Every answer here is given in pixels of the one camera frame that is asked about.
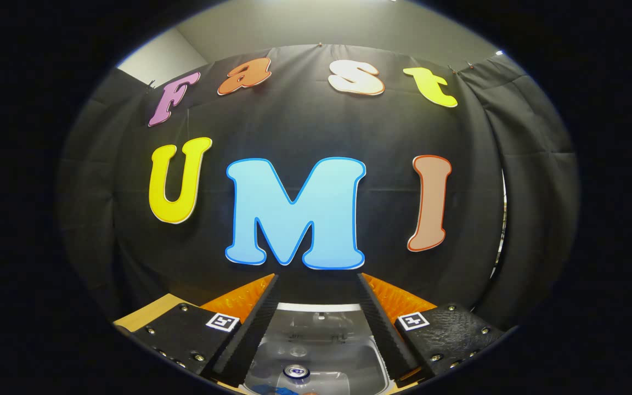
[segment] blue letter m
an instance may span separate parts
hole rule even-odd
[[[356,241],[356,195],[365,175],[364,164],[346,157],[327,157],[311,170],[293,202],[273,165],[264,159],[243,159],[226,169],[235,185],[233,244],[226,248],[231,262],[259,265],[267,259],[258,247],[257,224],[274,257],[288,265],[312,227],[311,249],[303,261],[314,269],[362,266],[364,254]]]

